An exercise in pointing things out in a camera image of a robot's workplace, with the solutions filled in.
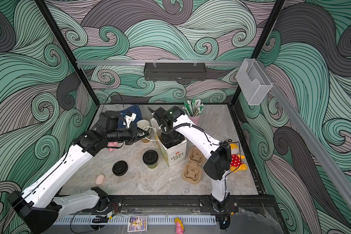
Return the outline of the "black coffee cup lid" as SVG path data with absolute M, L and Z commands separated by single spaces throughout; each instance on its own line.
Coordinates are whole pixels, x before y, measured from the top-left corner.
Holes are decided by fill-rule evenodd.
M 148 150 L 143 154 L 142 159 L 147 166 L 150 166 L 158 162 L 159 155 L 155 150 Z
M 127 171 L 128 164 L 123 160 L 116 162 L 112 167 L 112 172 L 116 176 L 123 176 Z

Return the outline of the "green white paper cup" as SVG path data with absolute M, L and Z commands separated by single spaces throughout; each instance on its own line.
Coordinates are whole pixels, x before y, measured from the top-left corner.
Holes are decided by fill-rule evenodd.
M 157 167 L 158 163 L 154 163 L 154 164 L 151 164 L 151 165 L 147 165 L 148 168 L 150 169 L 155 169 Z

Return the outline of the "white green paper takeout bag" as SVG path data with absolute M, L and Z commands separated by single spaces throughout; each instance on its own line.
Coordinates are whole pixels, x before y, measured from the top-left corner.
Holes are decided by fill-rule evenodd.
M 152 118 L 149 123 L 150 125 L 145 126 L 144 130 L 149 131 L 150 136 L 145 137 L 143 140 L 145 142 L 154 142 L 157 145 L 160 155 L 163 156 L 167 166 L 170 168 L 185 160 L 187 140 L 184 139 L 179 144 L 167 148 L 165 146 L 165 140 L 161 136 L 162 130 L 157 121 Z

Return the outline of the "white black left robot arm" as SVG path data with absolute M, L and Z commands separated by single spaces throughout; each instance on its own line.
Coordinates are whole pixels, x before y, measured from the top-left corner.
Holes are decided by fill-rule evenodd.
M 120 112 L 103 112 L 92 129 L 78 136 L 54 166 L 22 192 L 12 192 L 7 200 L 33 234 L 43 233 L 57 219 L 78 211 L 104 212 L 109 198 L 99 187 L 66 197 L 56 194 L 80 167 L 108 148 L 110 142 L 131 145 L 149 135 L 136 123 L 127 122 Z

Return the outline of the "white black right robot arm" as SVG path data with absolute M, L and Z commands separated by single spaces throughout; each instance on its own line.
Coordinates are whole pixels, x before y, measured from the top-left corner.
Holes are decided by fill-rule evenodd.
M 178 132 L 196 146 L 207 159 L 203 169 L 212 181 L 211 196 L 219 203 L 228 196 L 226 176 L 232 162 L 230 142 L 221 142 L 195 125 L 185 112 L 177 106 L 169 110 L 148 108 L 162 132 L 169 135 Z

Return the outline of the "stack of paper cups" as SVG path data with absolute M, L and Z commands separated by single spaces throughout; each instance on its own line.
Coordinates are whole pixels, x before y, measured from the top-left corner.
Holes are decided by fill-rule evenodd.
M 141 141 L 143 143 L 149 143 L 150 139 L 151 139 L 151 128 L 150 128 L 150 123 L 147 120 L 140 120 L 137 122 L 137 126 L 138 128 L 146 131 L 149 133 L 149 136 L 146 136 L 144 139 L 142 139 Z

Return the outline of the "green white wrapped straws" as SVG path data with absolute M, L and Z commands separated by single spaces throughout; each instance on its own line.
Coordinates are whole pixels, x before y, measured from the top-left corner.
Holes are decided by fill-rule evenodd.
M 197 117 L 204 110 L 204 104 L 200 99 L 187 100 L 184 102 L 183 110 L 189 117 Z

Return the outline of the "pink metal straw bucket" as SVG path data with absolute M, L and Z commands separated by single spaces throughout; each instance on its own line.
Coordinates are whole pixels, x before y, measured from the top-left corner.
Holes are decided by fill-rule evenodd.
M 200 117 L 201 117 L 201 115 L 198 115 L 198 116 L 190 116 L 189 119 L 190 119 L 195 125 L 199 125 L 199 123 L 200 123 Z

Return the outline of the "pink oval soap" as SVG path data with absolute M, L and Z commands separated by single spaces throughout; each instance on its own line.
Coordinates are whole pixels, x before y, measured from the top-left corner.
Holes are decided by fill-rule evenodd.
M 105 175 L 103 175 L 103 174 L 98 175 L 97 178 L 96 178 L 95 184 L 96 184 L 97 186 L 101 186 L 101 185 L 104 184 L 105 180 L 106 180 Z

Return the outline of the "brown pulp cup carrier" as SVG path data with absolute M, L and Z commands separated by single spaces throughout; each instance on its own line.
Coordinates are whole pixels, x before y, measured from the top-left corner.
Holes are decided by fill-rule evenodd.
M 187 156 L 188 162 L 185 164 L 182 177 L 186 182 L 198 184 L 203 174 L 203 165 L 206 161 L 204 154 L 196 147 L 192 147 Z

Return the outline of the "colourful picture card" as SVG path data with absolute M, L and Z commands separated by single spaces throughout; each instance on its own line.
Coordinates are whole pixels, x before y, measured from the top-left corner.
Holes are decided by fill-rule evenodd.
M 141 232 L 147 231 L 148 216 L 132 216 L 129 217 L 127 232 Z

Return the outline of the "pink yellow small toy figure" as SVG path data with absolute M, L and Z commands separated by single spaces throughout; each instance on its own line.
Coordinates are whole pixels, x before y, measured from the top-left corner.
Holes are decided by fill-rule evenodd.
M 175 226 L 176 234 L 184 234 L 185 228 L 183 226 L 182 221 L 178 217 L 175 218 Z

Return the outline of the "clear acrylic wall holder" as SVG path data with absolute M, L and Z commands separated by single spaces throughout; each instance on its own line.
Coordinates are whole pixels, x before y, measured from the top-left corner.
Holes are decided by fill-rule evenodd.
M 264 64 L 256 59 L 245 59 L 236 80 L 248 105 L 260 105 L 273 87 Z

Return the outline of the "aluminium wall rail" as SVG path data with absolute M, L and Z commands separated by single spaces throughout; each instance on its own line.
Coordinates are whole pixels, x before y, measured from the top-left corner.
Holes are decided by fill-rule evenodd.
M 107 59 L 84 59 L 77 60 L 77 66 L 144 66 L 146 63 L 152 63 L 156 66 L 158 63 L 190 63 L 199 64 L 204 63 L 206 66 L 222 66 L 222 67 L 236 67 L 241 66 L 242 60 L 107 60 Z

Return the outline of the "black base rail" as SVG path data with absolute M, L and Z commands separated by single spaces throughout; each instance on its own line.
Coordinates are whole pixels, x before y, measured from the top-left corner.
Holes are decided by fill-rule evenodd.
M 86 206 L 83 202 L 82 205 L 71 206 L 71 211 L 64 210 L 63 215 L 75 214 L 77 212 L 105 214 L 113 211 L 126 213 L 135 209 L 188 209 L 192 212 L 227 214 L 238 212 L 239 209 L 249 211 L 258 211 L 266 207 L 277 209 L 276 206 L 277 202 L 274 196 L 270 195 L 229 195 L 221 204 L 218 204 L 211 195 L 108 195 L 103 198 L 102 202 L 99 201 L 97 205 Z

